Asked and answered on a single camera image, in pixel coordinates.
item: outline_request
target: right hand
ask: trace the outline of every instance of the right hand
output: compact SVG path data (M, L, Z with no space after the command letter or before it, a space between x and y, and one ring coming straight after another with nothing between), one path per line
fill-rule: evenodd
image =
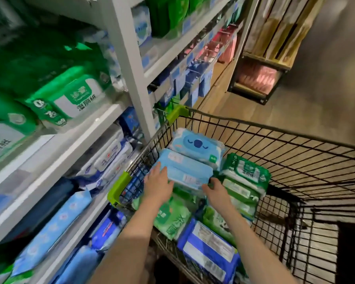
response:
M204 193L209 199L209 203L213 208L221 214L222 217L234 209L233 204L231 203L230 196L227 194L227 190L221 182L212 177L210 182L213 184L213 189L211 189L207 184L203 184L202 188Z

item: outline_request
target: shopping cart basket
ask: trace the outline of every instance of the shopping cart basket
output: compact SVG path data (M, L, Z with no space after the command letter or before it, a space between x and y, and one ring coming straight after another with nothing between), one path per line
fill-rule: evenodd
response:
M335 283L338 235L342 225L355 223L355 147L177 106L109 192L112 204L126 206L140 194L145 173L180 127L220 140L225 155L235 152L270 171L252 228L300 282ZM134 188L125 189L130 181ZM175 242L156 229L152 238L193 283L215 282Z

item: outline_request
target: koala nose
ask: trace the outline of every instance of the koala nose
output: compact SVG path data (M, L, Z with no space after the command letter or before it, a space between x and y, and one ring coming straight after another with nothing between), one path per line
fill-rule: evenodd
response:
M203 142L199 139L196 139L193 144L195 147L201 148L201 146L203 145Z

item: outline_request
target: wire display basket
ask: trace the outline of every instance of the wire display basket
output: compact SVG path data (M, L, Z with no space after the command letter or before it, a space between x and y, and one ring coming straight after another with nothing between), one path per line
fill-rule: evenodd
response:
M355 224L355 147L178 106L166 117L131 168L109 192L111 203L129 205L142 179L177 128L221 141L224 157L234 152L271 173L267 195L259 201L252 229L301 283L342 283L343 225ZM152 238L193 283L213 283L154 229Z

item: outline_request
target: store aisle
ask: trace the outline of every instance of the store aisle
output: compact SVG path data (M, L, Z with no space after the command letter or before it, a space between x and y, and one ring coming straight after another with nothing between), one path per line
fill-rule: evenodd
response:
M215 114L355 144L355 0L327 0L265 106L226 93Z

